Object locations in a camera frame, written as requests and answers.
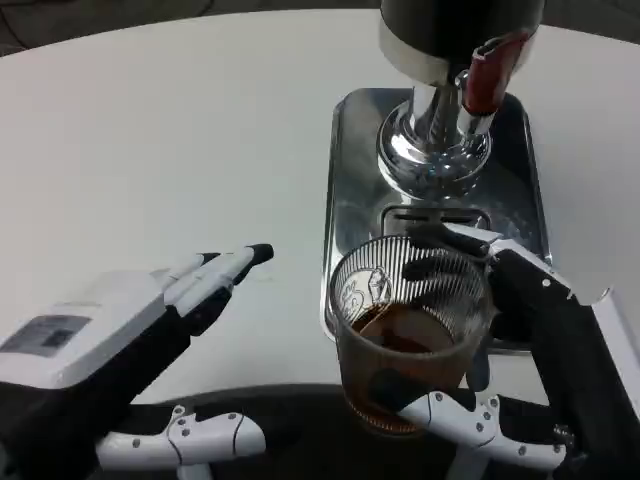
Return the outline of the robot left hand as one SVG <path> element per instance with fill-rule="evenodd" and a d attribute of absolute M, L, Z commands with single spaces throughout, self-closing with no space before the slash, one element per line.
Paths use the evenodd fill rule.
<path fill-rule="evenodd" d="M 2 477 L 90 475 L 132 400 L 273 255 L 254 244 L 155 272 L 106 272 L 26 321 L 1 344 Z"/>

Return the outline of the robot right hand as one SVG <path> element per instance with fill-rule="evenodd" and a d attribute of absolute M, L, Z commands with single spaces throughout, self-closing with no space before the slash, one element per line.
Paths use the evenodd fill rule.
<path fill-rule="evenodd" d="M 480 401 L 392 369 L 370 381 L 374 404 L 474 456 L 553 479 L 637 478 L 639 349 L 613 292 L 582 304 L 566 279 L 496 232 L 445 223 L 408 237 L 488 269 L 498 311 L 529 330 L 548 405 L 501 395 Z"/>

